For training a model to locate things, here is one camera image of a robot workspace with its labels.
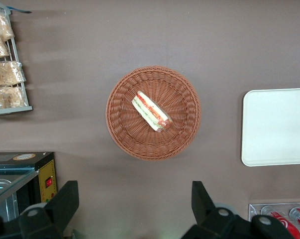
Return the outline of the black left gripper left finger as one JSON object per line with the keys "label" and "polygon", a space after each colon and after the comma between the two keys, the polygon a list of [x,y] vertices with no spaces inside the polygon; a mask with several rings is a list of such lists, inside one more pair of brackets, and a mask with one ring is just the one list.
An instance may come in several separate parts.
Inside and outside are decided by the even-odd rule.
{"label": "black left gripper left finger", "polygon": [[43,207],[32,205],[10,222],[0,217],[0,239],[62,239],[78,207],[78,182],[68,181]]}

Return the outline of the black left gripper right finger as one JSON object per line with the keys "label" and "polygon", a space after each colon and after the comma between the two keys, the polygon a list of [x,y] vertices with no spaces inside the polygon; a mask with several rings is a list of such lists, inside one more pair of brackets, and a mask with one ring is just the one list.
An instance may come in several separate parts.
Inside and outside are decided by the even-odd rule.
{"label": "black left gripper right finger", "polygon": [[217,207],[201,181],[192,182],[192,211],[196,220],[184,239],[300,239],[273,216],[256,215],[251,221],[230,209]]}

